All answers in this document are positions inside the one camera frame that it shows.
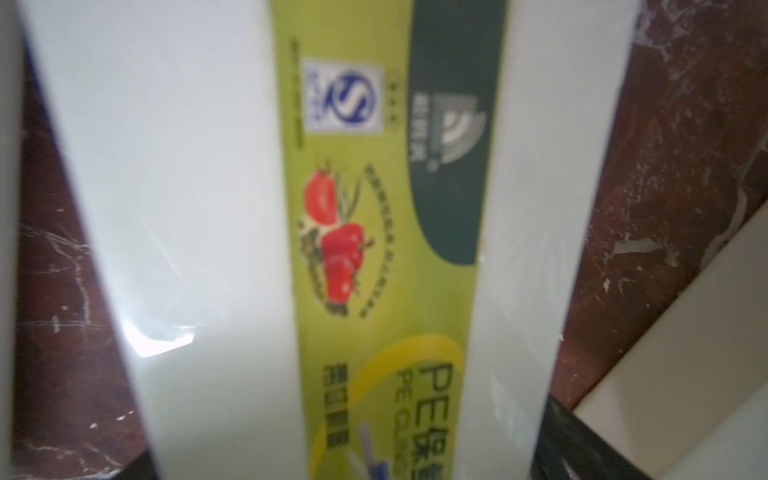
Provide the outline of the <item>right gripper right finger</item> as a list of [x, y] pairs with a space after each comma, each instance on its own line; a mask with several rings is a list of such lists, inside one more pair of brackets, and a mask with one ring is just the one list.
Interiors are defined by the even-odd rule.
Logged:
[[530, 478], [649, 480], [650, 476], [549, 395]]

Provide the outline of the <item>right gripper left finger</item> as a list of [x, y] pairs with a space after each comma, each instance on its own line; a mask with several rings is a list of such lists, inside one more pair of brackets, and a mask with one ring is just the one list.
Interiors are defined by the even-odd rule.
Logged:
[[145, 450], [136, 459], [116, 474], [116, 480], [159, 480], [150, 450]]

